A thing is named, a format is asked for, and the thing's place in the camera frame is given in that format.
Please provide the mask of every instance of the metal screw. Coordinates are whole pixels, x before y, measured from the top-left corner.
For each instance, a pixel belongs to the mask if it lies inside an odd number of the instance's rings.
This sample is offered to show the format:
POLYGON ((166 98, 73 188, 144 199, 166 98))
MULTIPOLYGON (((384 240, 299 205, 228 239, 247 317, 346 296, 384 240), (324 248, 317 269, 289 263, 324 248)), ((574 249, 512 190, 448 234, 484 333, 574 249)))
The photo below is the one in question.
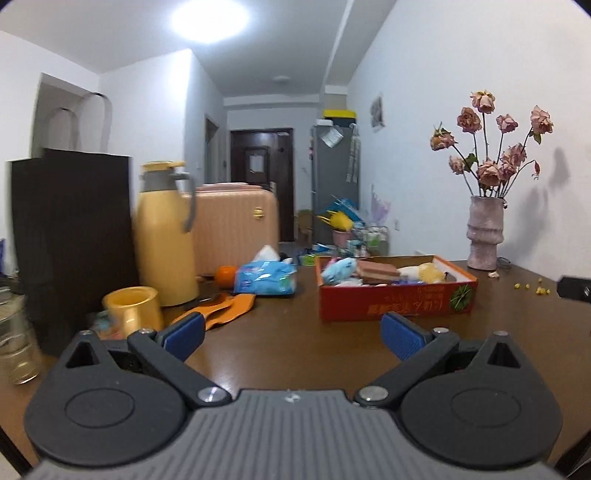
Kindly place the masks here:
POLYGON ((205 403, 218 403, 226 398, 228 392, 220 387, 206 387, 199 390, 197 396, 205 403))
POLYGON ((359 396, 365 401, 381 401, 388 398, 388 390, 379 385, 369 385, 359 390, 359 396))
POLYGON ((292 393, 287 394, 284 397, 284 400, 289 403, 296 403, 297 401, 301 400, 301 397, 297 393, 292 392, 292 393))

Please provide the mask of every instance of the flower vase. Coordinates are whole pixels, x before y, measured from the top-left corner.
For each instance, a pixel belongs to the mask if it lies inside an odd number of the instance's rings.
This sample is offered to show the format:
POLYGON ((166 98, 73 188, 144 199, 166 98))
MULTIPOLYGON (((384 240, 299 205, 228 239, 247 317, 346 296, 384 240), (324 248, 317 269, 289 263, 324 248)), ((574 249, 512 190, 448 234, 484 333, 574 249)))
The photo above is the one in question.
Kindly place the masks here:
POLYGON ((503 241, 503 199, 472 197, 467 237, 468 267, 496 270, 496 246, 503 241))

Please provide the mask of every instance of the plastic bag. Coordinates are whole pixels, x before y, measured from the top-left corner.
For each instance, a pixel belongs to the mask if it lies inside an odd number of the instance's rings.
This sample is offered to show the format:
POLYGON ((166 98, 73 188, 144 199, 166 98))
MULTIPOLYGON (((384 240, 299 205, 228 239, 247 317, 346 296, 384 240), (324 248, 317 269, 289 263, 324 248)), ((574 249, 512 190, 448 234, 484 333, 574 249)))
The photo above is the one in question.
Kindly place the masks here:
POLYGON ((296 291, 295 265, 283 262, 251 262, 238 269, 235 293, 292 295, 296 291))

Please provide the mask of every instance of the pink suitcase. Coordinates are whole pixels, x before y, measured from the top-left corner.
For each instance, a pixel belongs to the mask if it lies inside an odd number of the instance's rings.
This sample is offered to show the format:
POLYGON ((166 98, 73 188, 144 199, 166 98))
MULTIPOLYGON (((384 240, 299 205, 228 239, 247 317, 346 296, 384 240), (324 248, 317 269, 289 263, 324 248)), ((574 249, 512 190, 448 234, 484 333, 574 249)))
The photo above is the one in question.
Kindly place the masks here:
POLYGON ((265 245, 279 251, 279 211, 272 192, 245 183, 197 188, 193 247, 197 275, 251 262, 265 245))

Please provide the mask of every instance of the bag handle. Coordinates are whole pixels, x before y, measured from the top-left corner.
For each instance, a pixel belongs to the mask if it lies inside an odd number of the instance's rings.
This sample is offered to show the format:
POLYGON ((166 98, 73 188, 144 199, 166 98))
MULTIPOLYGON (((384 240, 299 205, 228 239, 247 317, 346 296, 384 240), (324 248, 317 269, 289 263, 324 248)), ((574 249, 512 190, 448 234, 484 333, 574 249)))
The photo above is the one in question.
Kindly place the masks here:
MULTIPOLYGON (((100 151, 103 153, 107 152, 107 147, 109 145, 109 138, 111 137, 111 125, 113 123, 113 103, 103 93, 99 92, 88 92, 85 94, 78 103, 76 104, 76 111, 81 116, 82 107, 88 101, 88 99, 92 96, 97 96, 103 99, 103 104, 105 106, 105 116, 103 118, 103 131, 100 135, 100 151)), ((78 137, 77 143, 78 150, 81 150, 82 146, 80 145, 80 137, 78 137)))
POLYGON ((43 125, 45 126, 44 135, 43 135, 43 145, 47 146, 49 142, 49 125, 51 120, 59 113, 59 112, 67 112, 70 117, 70 150, 75 150, 76 146, 80 141, 80 125, 78 122, 78 116, 69 108, 64 108, 59 106, 54 108, 51 112, 43 120, 43 125))

